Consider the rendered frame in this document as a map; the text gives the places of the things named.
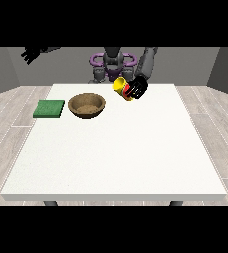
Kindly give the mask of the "yellow cup with melon print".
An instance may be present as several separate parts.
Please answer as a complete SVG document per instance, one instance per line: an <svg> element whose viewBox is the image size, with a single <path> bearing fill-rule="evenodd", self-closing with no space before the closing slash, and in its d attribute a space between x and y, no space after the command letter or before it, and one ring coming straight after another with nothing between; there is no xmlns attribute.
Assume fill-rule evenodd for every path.
<svg viewBox="0 0 228 253"><path fill-rule="evenodd" d="M118 77L117 80L113 83L113 89L119 93L126 101L132 101L132 97L127 96L127 90L130 88L130 85L123 77Z"/></svg>

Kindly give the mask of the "green square pad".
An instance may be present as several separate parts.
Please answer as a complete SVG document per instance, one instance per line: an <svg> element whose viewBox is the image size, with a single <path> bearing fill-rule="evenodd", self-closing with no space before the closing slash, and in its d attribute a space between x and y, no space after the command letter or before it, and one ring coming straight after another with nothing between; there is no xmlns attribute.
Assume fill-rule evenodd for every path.
<svg viewBox="0 0 228 253"><path fill-rule="evenodd" d="M39 100L33 112L34 118L59 118L61 116L64 100Z"/></svg>

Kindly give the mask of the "brown wooden bowl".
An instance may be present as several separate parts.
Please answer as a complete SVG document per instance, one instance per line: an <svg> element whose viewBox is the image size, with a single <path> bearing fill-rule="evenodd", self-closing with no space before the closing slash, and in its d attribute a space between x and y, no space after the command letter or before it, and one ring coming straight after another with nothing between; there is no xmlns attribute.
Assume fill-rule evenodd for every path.
<svg viewBox="0 0 228 253"><path fill-rule="evenodd" d="M90 119L97 116L105 107L105 99L95 93L75 95L68 102L69 110L77 117Z"/></svg>

